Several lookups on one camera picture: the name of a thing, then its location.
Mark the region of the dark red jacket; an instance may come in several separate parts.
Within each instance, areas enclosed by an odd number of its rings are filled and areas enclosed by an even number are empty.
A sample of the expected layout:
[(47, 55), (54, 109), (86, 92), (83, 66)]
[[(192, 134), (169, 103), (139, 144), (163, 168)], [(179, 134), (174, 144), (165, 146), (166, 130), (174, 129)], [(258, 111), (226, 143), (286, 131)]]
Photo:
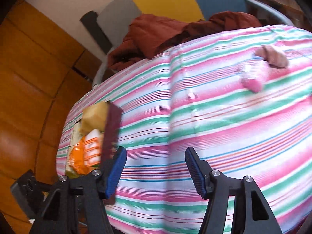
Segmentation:
[(181, 43), (223, 31), (261, 25), (255, 16), (243, 12), (220, 12), (212, 15), (208, 21), (191, 23), (142, 14), (132, 21), (122, 43), (108, 55), (107, 66), (121, 71), (143, 59), (151, 60)]

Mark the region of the orange plastic rack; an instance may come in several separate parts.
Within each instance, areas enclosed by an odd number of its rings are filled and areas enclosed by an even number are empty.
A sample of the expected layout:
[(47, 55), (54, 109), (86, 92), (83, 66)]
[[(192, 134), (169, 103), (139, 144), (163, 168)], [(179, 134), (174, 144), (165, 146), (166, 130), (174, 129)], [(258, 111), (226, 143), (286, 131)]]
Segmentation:
[(93, 129), (82, 138), (83, 161), (87, 167), (97, 167), (102, 154), (103, 134)]

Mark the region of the grey yellow blue chair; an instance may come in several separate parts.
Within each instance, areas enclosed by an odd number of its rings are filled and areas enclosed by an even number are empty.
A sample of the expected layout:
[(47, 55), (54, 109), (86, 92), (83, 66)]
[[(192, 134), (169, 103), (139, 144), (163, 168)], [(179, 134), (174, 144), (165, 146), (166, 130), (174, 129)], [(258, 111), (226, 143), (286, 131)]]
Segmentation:
[(110, 53), (122, 43), (128, 26), (141, 14), (195, 22), (223, 11), (246, 12), (248, 7), (265, 11), (279, 24), (293, 25), (278, 10), (256, 0), (112, 0), (98, 14), (97, 23), (112, 44)]

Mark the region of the striped pink green tablecloth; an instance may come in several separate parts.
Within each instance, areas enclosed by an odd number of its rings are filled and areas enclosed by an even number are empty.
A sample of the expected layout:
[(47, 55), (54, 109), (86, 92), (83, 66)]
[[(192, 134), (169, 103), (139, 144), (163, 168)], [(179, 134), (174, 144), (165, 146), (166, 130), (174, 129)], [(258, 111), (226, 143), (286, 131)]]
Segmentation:
[[(239, 65), (261, 45), (279, 47), (289, 66), (270, 69), (253, 93)], [(198, 233), (207, 203), (186, 167), (188, 147), (227, 176), (252, 176), (283, 233), (296, 232), (311, 212), (310, 32), (286, 25), (222, 32), (120, 71), (69, 112), (58, 175), (82, 111), (107, 100), (123, 111), (117, 143), (128, 157), (106, 210), (124, 233)]]

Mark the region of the yellow sponge block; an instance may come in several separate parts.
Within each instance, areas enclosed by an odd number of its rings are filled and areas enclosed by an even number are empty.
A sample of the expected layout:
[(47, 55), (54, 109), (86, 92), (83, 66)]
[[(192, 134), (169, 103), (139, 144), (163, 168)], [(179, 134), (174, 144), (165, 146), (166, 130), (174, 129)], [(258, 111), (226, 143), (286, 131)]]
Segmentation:
[(98, 102), (83, 110), (79, 132), (84, 136), (92, 130), (105, 131), (109, 104), (108, 102)]

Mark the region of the gold metal tin box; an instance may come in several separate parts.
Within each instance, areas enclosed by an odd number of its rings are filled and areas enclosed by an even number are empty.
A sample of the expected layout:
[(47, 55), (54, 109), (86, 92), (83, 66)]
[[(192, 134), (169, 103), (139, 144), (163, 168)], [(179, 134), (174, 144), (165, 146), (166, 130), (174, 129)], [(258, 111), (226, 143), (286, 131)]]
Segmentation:
[[(117, 151), (117, 139), (119, 128), (121, 124), (122, 110), (115, 106), (113, 103), (106, 101), (109, 104), (107, 122), (105, 126), (105, 131), (101, 132), (103, 134), (103, 143), (102, 143), (102, 154), (99, 166), (95, 169), (100, 169), (102, 167), (102, 162), (105, 160), (111, 159), (114, 153)], [(82, 142), (83, 136), (79, 132), (81, 119), (78, 120), (70, 133), (69, 141), (69, 150), (67, 152), (66, 165), (65, 165), (65, 175), (70, 178), (77, 178), (81, 175), (78, 175), (70, 166), (69, 166), (69, 153), (73, 149), (73, 146), (78, 142)]]

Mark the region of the orange snack bag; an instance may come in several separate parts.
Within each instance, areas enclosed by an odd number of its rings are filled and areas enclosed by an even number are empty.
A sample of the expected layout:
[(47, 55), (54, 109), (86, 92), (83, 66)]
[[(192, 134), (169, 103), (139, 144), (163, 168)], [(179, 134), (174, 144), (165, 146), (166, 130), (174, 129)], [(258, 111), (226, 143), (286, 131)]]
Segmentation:
[(69, 153), (69, 166), (78, 175), (86, 175), (95, 169), (94, 166), (85, 165), (84, 149), (83, 143), (78, 142)]

